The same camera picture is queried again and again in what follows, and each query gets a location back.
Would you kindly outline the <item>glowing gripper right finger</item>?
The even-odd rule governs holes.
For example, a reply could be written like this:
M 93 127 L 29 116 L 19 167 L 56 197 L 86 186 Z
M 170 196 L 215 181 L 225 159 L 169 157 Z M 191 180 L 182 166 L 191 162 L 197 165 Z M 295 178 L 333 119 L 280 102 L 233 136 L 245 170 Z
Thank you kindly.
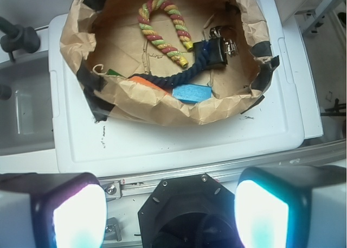
M 234 214 L 244 247 L 346 247 L 346 168 L 246 168 Z

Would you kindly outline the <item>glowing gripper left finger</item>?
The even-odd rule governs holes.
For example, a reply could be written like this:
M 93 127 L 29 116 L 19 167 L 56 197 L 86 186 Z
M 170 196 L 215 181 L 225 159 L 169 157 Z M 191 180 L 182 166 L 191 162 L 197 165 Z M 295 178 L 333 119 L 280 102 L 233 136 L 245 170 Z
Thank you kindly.
M 91 173 L 1 174 L 1 247 L 101 247 L 106 220 Z

